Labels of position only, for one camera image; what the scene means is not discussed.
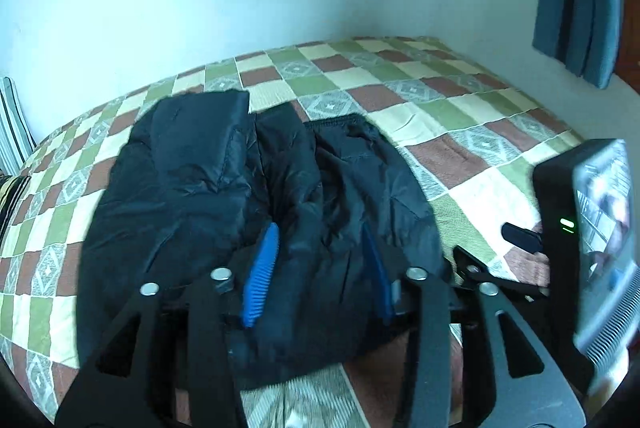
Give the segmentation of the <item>black puffer jacket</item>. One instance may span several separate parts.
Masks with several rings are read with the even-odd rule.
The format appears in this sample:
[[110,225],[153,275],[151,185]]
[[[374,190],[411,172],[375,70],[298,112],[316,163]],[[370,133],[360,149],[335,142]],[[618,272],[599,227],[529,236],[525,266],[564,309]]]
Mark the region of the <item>black puffer jacket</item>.
[[275,224],[280,249],[264,313],[232,330],[238,386],[280,384],[399,336],[373,315],[363,231],[398,267],[446,277],[434,211],[400,152],[365,117],[305,122],[290,104],[260,113],[244,91],[160,100],[132,127],[79,258],[78,358],[147,281],[192,283]]

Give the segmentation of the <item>grey white striped pillow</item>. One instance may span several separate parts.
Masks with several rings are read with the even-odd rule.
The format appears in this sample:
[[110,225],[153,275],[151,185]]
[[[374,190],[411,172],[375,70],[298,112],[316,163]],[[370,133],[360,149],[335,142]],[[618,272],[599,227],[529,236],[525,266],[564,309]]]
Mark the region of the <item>grey white striped pillow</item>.
[[24,117],[15,84],[8,76],[2,76],[0,90],[1,172],[17,175],[36,145]]

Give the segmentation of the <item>checkered patchwork bedspread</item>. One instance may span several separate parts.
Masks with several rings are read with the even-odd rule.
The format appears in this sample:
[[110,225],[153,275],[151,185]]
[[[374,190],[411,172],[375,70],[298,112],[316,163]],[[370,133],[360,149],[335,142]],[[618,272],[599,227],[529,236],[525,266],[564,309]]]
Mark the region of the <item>checkered patchwork bedspread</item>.
[[53,131],[21,167],[26,185],[1,229],[1,354],[27,403],[52,418],[75,377],[81,242],[132,125],[187,91],[250,94],[302,119],[358,113],[410,163],[442,241],[495,275],[544,284],[548,264],[504,241],[535,227],[533,166],[578,143],[538,102],[432,38],[312,42],[213,62],[116,97]]

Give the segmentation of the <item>yellow black striped pillow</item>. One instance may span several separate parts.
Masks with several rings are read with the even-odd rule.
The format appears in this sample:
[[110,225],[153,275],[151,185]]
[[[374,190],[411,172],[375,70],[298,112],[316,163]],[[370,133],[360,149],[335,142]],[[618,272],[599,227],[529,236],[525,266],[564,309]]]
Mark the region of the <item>yellow black striped pillow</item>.
[[9,226],[10,218],[28,186],[28,175],[6,175],[0,177],[0,238],[3,238]]

